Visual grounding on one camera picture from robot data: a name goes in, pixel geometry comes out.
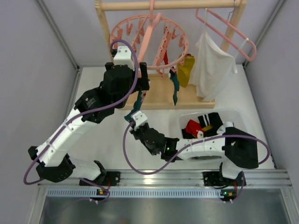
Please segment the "black sock with white stripes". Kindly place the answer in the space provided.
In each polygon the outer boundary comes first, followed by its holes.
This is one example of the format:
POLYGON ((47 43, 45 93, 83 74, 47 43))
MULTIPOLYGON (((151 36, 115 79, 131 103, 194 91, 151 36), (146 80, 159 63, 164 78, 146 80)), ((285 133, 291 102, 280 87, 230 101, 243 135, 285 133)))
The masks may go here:
POLYGON ((208 114, 203 114, 198 117, 201 127, 206 127, 212 125, 213 128, 204 132, 204 137, 212 137, 217 135, 218 129, 223 125, 223 122, 217 112, 212 112, 208 114))

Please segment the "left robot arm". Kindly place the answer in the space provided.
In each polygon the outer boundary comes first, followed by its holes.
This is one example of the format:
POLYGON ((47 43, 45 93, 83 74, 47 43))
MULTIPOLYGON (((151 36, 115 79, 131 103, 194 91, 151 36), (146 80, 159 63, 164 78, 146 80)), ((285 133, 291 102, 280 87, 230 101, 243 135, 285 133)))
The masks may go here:
POLYGON ((38 164, 36 171, 41 180, 61 182, 69 177, 79 178, 81 186, 101 185, 105 181, 107 172, 99 161, 74 159, 68 151, 87 131, 113 115, 115 109, 123 108, 130 90, 149 89, 145 62, 139 64, 139 70, 113 63, 106 63, 105 68, 99 87, 84 92, 49 139, 28 149, 30 158, 38 164))

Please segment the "dark green patterned sock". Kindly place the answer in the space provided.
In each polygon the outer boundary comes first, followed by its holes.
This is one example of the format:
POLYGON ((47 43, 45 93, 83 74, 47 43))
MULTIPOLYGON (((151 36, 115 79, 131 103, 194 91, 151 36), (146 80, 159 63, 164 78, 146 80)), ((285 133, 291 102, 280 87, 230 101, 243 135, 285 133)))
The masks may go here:
POLYGON ((179 91, 179 87, 180 87, 180 85, 179 85, 179 81, 178 81, 177 73, 174 72, 172 69, 170 69, 170 71, 169 71, 169 78, 170 78, 170 80, 172 81, 173 86, 174 86, 174 91, 173 91, 173 96, 172 96, 172 98, 173 98, 173 103, 174 103, 174 105, 176 105, 177 102, 178 102, 178 96, 177 96, 177 93, 178 93, 178 91, 179 91))

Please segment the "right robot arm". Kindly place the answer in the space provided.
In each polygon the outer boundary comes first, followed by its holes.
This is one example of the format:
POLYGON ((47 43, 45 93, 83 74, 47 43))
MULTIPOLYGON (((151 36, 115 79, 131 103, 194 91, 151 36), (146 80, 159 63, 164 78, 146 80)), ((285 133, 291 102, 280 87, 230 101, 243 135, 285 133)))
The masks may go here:
POLYGON ((148 124, 129 132, 151 155, 158 154, 167 163, 219 159, 221 178, 235 180, 243 170, 259 166, 256 138, 235 127, 202 139, 169 138, 148 124))

